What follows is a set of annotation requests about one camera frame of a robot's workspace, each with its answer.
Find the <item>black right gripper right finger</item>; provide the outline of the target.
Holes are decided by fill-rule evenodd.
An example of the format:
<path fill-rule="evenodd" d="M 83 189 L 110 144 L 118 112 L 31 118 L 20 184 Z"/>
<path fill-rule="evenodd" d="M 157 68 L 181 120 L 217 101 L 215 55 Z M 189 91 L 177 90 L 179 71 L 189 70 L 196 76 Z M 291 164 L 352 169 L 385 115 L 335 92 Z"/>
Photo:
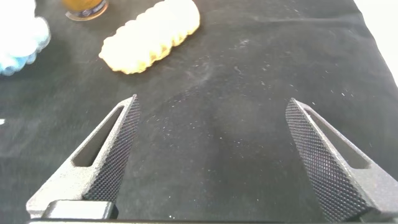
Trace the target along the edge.
<path fill-rule="evenodd" d="M 309 105 L 291 98 L 285 119 L 326 220 L 397 222 L 393 177 Z"/>

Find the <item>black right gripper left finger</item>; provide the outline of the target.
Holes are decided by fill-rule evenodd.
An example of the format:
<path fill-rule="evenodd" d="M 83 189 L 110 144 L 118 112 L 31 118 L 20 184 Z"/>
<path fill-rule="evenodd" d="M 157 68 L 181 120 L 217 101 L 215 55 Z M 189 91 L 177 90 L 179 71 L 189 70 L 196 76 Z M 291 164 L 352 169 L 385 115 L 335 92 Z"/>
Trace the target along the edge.
<path fill-rule="evenodd" d="M 137 95 L 120 101 L 27 201 L 30 217 L 57 200 L 115 202 L 139 118 Z"/>

